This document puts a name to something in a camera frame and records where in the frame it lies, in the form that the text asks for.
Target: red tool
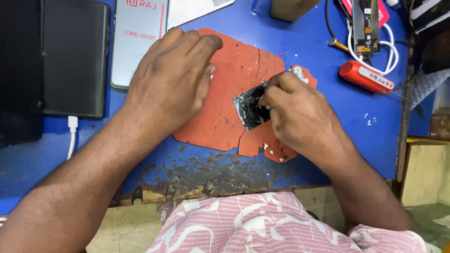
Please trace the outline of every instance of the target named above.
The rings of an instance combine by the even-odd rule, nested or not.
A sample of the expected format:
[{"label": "red tool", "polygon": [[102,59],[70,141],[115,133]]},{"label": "red tool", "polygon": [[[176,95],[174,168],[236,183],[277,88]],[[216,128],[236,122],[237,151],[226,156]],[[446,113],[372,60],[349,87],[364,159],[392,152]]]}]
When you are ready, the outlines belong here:
[{"label": "red tool", "polygon": [[403,99],[406,99],[397,93],[392,92],[394,83],[371,70],[368,70],[359,62],[348,61],[341,66],[339,70],[345,80],[356,84],[357,86],[369,90],[375,94],[387,95],[393,93]]}]

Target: red card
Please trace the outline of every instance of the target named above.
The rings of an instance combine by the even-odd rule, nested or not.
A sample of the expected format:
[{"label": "red card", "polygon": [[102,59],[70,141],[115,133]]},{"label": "red card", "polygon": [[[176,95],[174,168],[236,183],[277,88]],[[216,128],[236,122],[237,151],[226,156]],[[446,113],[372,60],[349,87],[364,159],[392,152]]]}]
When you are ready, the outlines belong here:
[{"label": "red card", "polygon": [[[345,8],[348,10],[351,16],[351,1],[352,0],[342,0],[345,5]],[[378,0],[378,18],[380,20],[380,27],[384,25],[389,19],[389,13],[387,13],[386,7],[384,6],[381,0]]]}]

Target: white debris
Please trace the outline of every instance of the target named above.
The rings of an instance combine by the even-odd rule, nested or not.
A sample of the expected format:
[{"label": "white debris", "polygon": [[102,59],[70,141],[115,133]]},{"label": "white debris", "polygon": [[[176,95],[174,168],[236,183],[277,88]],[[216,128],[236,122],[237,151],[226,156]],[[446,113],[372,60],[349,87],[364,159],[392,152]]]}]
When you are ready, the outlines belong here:
[{"label": "white debris", "polygon": [[289,69],[290,72],[294,73],[300,80],[304,81],[305,83],[309,82],[308,78],[305,78],[303,75],[303,70],[301,67],[297,66],[293,69]]}]

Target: metal tool tip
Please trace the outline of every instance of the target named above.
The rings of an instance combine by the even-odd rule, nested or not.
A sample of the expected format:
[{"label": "metal tool tip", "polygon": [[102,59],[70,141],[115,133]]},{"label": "metal tool tip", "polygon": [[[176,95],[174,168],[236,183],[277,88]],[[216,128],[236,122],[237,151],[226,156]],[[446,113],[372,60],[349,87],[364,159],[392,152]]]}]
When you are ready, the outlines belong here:
[{"label": "metal tool tip", "polygon": [[331,40],[328,42],[328,45],[334,45],[334,44],[336,44],[337,40],[338,40],[338,39],[336,39],[336,38],[331,39]]}]

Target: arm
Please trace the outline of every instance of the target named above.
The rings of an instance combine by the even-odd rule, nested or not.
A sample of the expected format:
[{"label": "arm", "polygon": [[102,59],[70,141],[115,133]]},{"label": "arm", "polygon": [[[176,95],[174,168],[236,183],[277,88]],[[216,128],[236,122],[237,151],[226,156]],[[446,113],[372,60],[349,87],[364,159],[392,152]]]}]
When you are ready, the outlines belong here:
[{"label": "arm", "polygon": [[0,252],[81,252],[130,170],[204,106],[219,37],[173,28],[152,45],[124,106],[13,210]]},{"label": "arm", "polygon": [[324,95],[283,72],[269,80],[261,105],[270,104],[275,135],[331,180],[347,220],[411,230],[411,219],[383,178],[361,156]]}]

